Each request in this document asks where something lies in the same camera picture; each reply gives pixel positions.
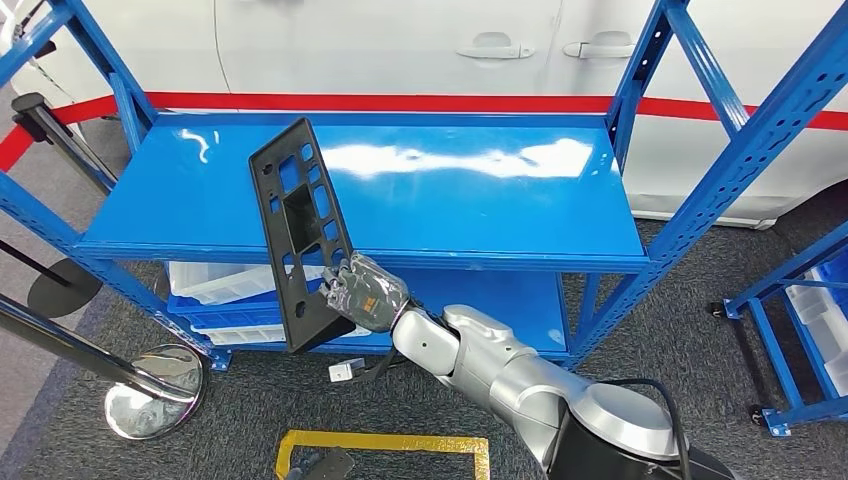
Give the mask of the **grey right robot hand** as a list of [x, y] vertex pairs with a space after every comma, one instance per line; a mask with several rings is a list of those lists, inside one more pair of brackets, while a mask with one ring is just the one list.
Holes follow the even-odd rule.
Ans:
[[401, 278], [359, 252], [338, 266], [325, 267], [322, 278], [319, 292], [327, 306], [372, 332], [390, 331], [410, 301]]

